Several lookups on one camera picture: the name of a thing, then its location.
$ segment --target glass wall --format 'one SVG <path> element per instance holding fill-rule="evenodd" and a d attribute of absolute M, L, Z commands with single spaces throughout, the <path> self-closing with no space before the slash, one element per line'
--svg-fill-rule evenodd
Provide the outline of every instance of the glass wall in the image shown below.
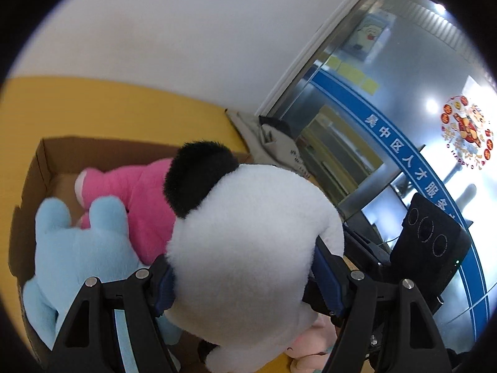
<path fill-rule="evenodd" d="M 469 350 L 476 307 L 489 314 L 497 303 L 497 289 L 492 290 L 497 282 L 497 154 L 492 151 L 497 95 L 484 62 L 442 5 L 364 0 L 271 112 L 290 124 L 310 171 L 344 218 L 392 247 L 417 189 L 378 138 L 359 126 L 339 98 L 323 92 L 317 81 L 322 76 L 350 88 L 391 121 L 457 204 L 488 298 L 473 298 L 469 305 L 457 274 L 435 319 L 446 346 Z M 372 116 L 366 119 L 371 129 L 378 120 Z M 383 127 L 381 133 L 388 137 L 390 131 Z M 409 158 L 402 160 L 411 166 Z M 443 210 L 444 201 L 437 203 Z"/>

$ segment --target blue stripe with chinese text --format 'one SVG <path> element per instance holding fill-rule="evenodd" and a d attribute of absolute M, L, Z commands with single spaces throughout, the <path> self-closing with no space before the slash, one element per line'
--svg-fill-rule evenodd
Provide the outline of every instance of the blue stripe with chinese text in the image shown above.
<path fill-rule="evenodd" d="M 471 236 L 459 208 L 445 185 L 411 141 L 388 118 L 346 84 L 323 70 L 319 70 L 310 83 L 335 101 L 367 130 L 404 172 L 416 190 L 451 215 Z M 486 294 L 485 277 L 473 240 L 459 271 L 471 307 Z M 488 298 L 471 308 L 469 313 L 476 339 L 483 332 L 490 317 Z"/>

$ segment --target white plush foot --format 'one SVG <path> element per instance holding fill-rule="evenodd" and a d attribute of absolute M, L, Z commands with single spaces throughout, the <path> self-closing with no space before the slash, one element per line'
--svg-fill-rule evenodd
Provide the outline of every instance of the white plush foot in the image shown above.
<path fill-rule="evenodd" d="M 84 170 L 81 174 L 76 178 L 76 182 L 74 183 L 74 193 L 76 194 L 76 199 L 78 199 L 79 204 L 84 207 L 83 200 L 83 182 L 84 177 L 86 177 L 86 170 Z"/>

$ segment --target white wall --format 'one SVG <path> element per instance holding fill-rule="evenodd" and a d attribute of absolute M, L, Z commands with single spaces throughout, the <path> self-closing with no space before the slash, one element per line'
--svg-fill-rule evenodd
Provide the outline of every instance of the white wall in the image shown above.
<path fill-rule="evenodd" d="M 358 0 L 66 0 L 11 76 L 103 78 L 255 112 Z"/>

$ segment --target light blue plush toy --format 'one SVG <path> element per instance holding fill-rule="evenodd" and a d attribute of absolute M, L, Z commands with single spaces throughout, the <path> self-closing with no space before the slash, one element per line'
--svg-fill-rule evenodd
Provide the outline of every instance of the light blue plush toy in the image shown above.
<path fill-rule="evenodd" d="M 29 323 L 50 349 L 86 278 L 106 283 L 147 268 L 131 247 L 126 209 L 118 198 L 96 199 L 89 218 L 90 229 L 71 227 L 69 209 L 56 198 L 45 199 L 36 213 L 35 275 L 24 286 L 23 302 Z M 116 312 L 116 327 L 126 367 L 134 359 L 121 314 Z M 167 345 L 178 342 L 179 328 L 164 316 L 157 324 Z"/>

